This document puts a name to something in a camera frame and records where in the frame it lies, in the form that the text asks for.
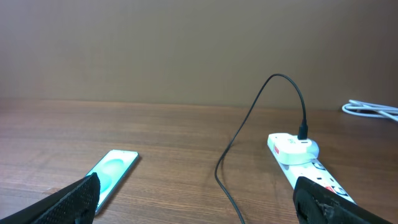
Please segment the turquoise screen smartphone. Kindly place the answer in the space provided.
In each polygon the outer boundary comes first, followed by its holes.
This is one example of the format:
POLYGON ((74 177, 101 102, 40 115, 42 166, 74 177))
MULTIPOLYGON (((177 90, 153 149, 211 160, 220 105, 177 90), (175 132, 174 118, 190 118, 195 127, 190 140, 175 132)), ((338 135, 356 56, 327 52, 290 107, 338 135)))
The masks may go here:
POLYGON ((95 215, 100 214, 107 202, 114 195, 123 180, 138 161, 139 153, 136 151, 123 151, 113 149, 105 154, 86 174, 97 173, 100 182, 99 200, 95 215))

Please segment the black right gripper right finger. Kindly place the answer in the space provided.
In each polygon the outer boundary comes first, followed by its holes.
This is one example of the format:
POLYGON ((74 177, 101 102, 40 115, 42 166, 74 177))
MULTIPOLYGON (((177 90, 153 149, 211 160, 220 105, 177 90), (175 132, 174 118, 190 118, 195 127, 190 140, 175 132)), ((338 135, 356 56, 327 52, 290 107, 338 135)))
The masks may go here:
POLYGON ((306 177, 297 179, 293 201, 300 224, 391 224, 306 177))

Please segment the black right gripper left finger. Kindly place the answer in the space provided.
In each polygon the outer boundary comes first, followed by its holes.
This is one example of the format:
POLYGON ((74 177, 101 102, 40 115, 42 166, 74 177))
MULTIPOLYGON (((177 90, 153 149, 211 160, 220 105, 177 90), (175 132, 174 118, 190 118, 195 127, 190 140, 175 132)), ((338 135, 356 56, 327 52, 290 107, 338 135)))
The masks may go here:
POLYGON ((92 173, 6 218, 1 224, 92 224, 100 180, 92 173))

